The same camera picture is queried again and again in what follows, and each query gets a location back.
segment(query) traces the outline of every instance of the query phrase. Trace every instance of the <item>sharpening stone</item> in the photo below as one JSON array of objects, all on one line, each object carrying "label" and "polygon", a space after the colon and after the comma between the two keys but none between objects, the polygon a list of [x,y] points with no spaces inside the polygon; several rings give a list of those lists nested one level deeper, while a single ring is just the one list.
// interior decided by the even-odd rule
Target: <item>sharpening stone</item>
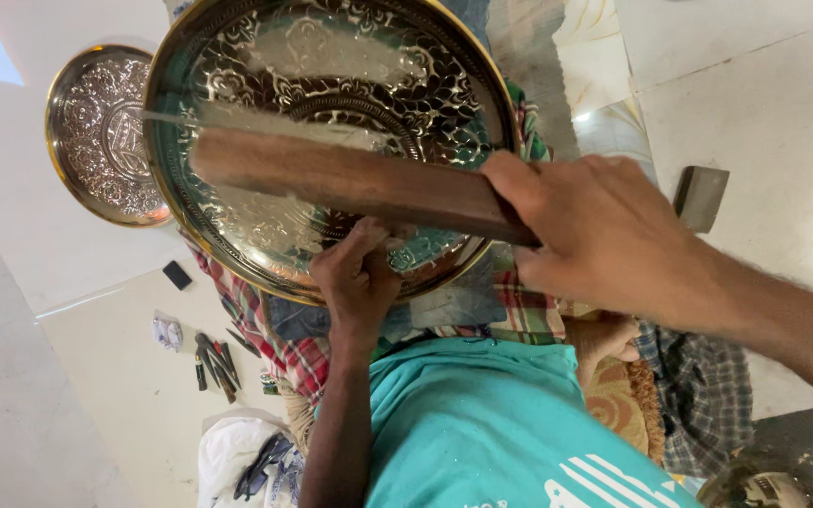
[{"label": "sharpening stone", "polygon": [[722,169],[690,166],[683,170],[674,207],[687,228],[696,233],[711,230],[729,178],[730,172]]}]

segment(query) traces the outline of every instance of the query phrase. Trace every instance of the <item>white print on shirt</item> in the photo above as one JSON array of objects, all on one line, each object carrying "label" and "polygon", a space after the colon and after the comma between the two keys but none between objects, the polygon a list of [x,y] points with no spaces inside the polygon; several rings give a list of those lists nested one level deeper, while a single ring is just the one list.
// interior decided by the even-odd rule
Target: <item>white print on shirt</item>
[{"label": "white print on shirt", "polygon": [[[484,502],[482,504],[477,504],[475,506],[469,506],[468,504],[464,504],[463,508],[494,508],[494,506],[491,506],[490,502]],[[498,508],[507,508],[507,502],[504,500],[499,501]]]},{"label": "white print on shirt", "polygon": [[[602,484],[606,485],[611,492],[607,492],[602,487],[593,483],[588,477],[576,471],[574,468],[567,466],[566,464],[561,463],[560,468],[562,468],[564,473],[566,473],[566,475],[572,480],[575,480],[586,490],[595,493],[598,497],[604,499],[604,502],[607,502],[611,506],[614,506],[615,508],[630,508],[628,504],[620,499],[617,499],[617,497],[621,497],[625,498],[624,501],[630,501],[633,503],[633,505],[638,506],[639,508],[658,508],[657,505],[650,502],[648,499],[645,499],[637,492],[630,490],[626,486],[626,484],[631,484],[632,486],[638,488],[638,490],[647,493],[651,499],[660,502],[667,508],[679,508],[678,504],[669,499],[659,490],[652,491],[644,482],[633,476],[625,475],[620,468],[617,468],[600,456],[586,455],[586,457],[598,466],[606,469],[608,473],[604,473],[604,471],[601,469],[592,466],[577,456],[570,458],[567,462],[581,469],[583,473],[588,474],[590,477],[597,479]],[[616,476],[616,478],[625,482],[621,483],[611,477],[611,475]],[[663,483],[661,486],[671,492],[674,489],[672,482]],[[560,485],[553,479],[549,479],[545,482],[545,493],[548,494],[548,497],[551,500],[550,508],[590,508],[588,504],[582,502],[578,497],[574,496],[569,489],[563,485]]]}]

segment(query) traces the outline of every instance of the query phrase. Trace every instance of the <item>plate rim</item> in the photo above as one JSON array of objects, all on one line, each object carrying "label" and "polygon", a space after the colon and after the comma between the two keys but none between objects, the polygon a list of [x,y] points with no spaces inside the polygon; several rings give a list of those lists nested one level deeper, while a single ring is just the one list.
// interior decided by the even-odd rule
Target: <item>plate rim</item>
[{"label": "plate rim", "polygon": [[[169,40],[175,37],[178,32],[181,32],[186,28],[188,18],[194,18],[195,16],[198,16],[200,13],[207,11],[210,7],[222,1],[226,0],[197,0],[190,7],[185,9],[181,13],[181,15],[178,16],[178,18],[175,19],[175,21],[172,23],[171,27],[168,29],[168,32],[165,33],[164,39],[162,40],[162,42],[159,43],[158,50],[156,50],[155,54],[152,56],[152,63],[150,64],[151,72],[146,78],[146,92],[143,97],[144,109],[149,109],[152,106],[152,103],[154,102],[154,90],[152,88],[152,81],[154,80],[155,72],[152,72],[152,70],[157,69],[162,59],[165,58],[164,50],[166,49]],[[521,142],[519,136],[516,110],[514,109],[513,103],[510,100],[510,92],[507,88],[507,83],[504,81],[501,72],[498,71],[497,64],[494,63],[494,60],[491,58],[491,54],[489,54],[485,47],[481,45],[481,42],[478,40],[478,38],[476,38],[476,36],[460,20],[460,18],[457,18],[456,15],[454,15],[454,13],[450,12],[450,10],[448,10],[438,0],[414,0],[414,1],[420,4],[424,4],[428,7],[431,7],[439,14],[443,15],[446,18],[446,20],[450,22],[451,26],[457,29],[460,35],[462,35],[469,42],[469,44],[481,56],[482,60],[487,64],[488,70],[491,71],[491,74],[496,78],[495,85],[498,88],[497,92],[503,99],[506,100],[507,108],[509,110],[508,121],[510,123],[510,129],[509,132],[505,133],[505,138],[511,141],[512,144],[511,152],[517,156],[520,156]],[[197,246],[200,249],[202,249],[202,251],[209,254],[209,256],[213,260],[218,261],[218,263],[224,270],[227,270],[236,277],[242,279],[243,281],[252,284],[260,291],[265,291],[265,293],[273,294],[275,296],[279,296],[301,304],[311,306],[326,306],[324,297],[322,296],[321,292],[319,292],[318,295],[315,295],[305,292],[295,292],[292,289],[283,290],[281,288],[274,287],[266,283],[270,281],[256,280],[243,270],[239,269],[239,267],[237,266],[238,264],[237,260],[234,260],[231,256],[228,256],[225,252],[221,250],[216,250],[212,248],[211,243],[209,243],[209,241],[204,236],[202,236],[202,234],[200,234],[199,231],[187,221],[187,217],[183,212],[183,208],[171,194],[171,191],[168,187],[168,183],[164,179],[163,175],[164,171],[162,170],[161,166],[159,166],[158,161],[154,157],[155,146],[154,146],[154,137],[152,135],[152,120],[145,120],[143,122],[143,139],[145,140],[145,148],[146,154],[149,158],[149,165],[150,168],[152,168],[152,177],[158,184],[159,191],[161,191],[165,203],[168,205],[169,210],[175,216],[175,220],[177,221],[178,225],[180,225],[183,228],[186,235],[190,239],[192,239],[197,244]],[[439,289],[453,282],[458,277],[466,273],[473,266],[475,266],[475,264],[485,255],[485,253],[488,252],[489,248],[491,248],[492,242],[493,240],[490,238],[481,238],[479,246],[475,248],[475,251],[473,251],[470,254],[468,260],[457,270],[454,270],[447,274],[446,277],[444,277],[439,283],[437,283],[434,286],[425,287],[421,290],[418,290],[410,294],[403,293],[398,294],[398,297],[395,300],[394,305],[406,303],[409,300],[418,298],[423,294],[428,294],[434,291],[435,289]]]},{"label": "plate rim", "polygon": [[[74,185],[71,177],[68,176],[67,172],[65,171],[64,167],[62,167],[62,163],[59,161],[58,154],[55,150],[55,133],[53,131],[53,125],[51,122],[52,115],[54,115],[55,111],[53,110],[53,94],[55,94],[58,85],[65,77],[65,75],[70,71],[77,62],[80,62],[83,59],[89,58],[90,55],[93,55],[97,52],[112,52],[112,51],[119,51],[119,52],[127,52],[131,54],[135,54],[137,56],[147,57],[149,59],[149,65],[152,67],[152,53],[147,52],[141,48],[136,48],[134,46],[128,46],[126,44],[97,44],[95,46],[88,47],[80,52],[77,52],[74,56],[70,57],[67,63],[62,66],[62,68],[55,74],[55,78],[52,79],[52,83],[49,85],[49,91],[46,92],[46,110],[43,113],[43,132],[46,137],[46,148],[49,151],[49,159],[51,160],[52,167],[55,168],[55,173],[58,174],[59,179],[62,180],[62,184],[68,191],[74,196],[74,199],[77,200],[84,208],[87,209],[93,215],[96,215],[99,219],[103,221],[111,222],[112,224],[116,224],[118,226],[123,226],[125,228],[133,228],[133,229],[141,229],[141,228],[152,228],[157,226],[163,226],[167,222],[170,222],[175,217],[175,212],[172,210],[171,206],[168,206],[168,215],[165,216],[163,219],[159,219],[158,221],[152,222],[126,222],[126,221],[119,221],[113,217],[109,217],[106,214],[101,213],[99,210],[90,206],[87,203],[87,200],[80,194],[80,191],[77,189],[77,186]],[[146,84],[149,84],[149,76],[146,76]],[[164,198],[164,193],[162,192],[161,186],[159,186],[159,193],[162,195],[162,200],[167,204],[167,200]]]}]

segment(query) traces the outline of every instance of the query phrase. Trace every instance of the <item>metal bowl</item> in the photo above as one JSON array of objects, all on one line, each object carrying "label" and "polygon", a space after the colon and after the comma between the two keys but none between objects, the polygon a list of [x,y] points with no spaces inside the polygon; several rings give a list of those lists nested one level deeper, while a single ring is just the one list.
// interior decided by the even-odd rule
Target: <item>metal bowl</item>
[{"label": "metal bowl", "polygon": [[138,114],[152,55],[96,46],[59,72],[46,101],[46,144],[62,182],[88,210],[129,227],[172,219],[143,148]]},{"label": "metal bowl", "polygon": [[[494,150],[519,145],[509,94],[490,57],[428,0],[199,0],[156,53],[144,108],[205,123],[259,111],[348,124],[366,134],[367,149],[470,171]],[[187,233],[265,291],[322,305],[308,262],[343,238],[356,217],[212,187],[187,164],[197,124],[150,118],[143,122],[149,164]],[[419,228],[389,257],[405,280],[399,301],[456,278],[489,244]]]}]

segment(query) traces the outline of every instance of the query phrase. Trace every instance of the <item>man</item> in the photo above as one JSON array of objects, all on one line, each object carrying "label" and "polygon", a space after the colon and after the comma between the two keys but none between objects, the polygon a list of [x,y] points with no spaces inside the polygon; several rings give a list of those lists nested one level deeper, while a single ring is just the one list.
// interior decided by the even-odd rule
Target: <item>man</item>
[{"label": "man", "polygon": [[[544,244],[515,252],[527,286],[724,337],[813,384],[813,293],[696,238],[630,159],[530,166],[498,153],[482,172]],[[363,222],[312,262],[333,357],[303,508],[697,505],[585,410],[593,365],[635,357],[628,317],[568,329],[578,350],[443,338],[370,365],[401,283],[386,236]]]}]

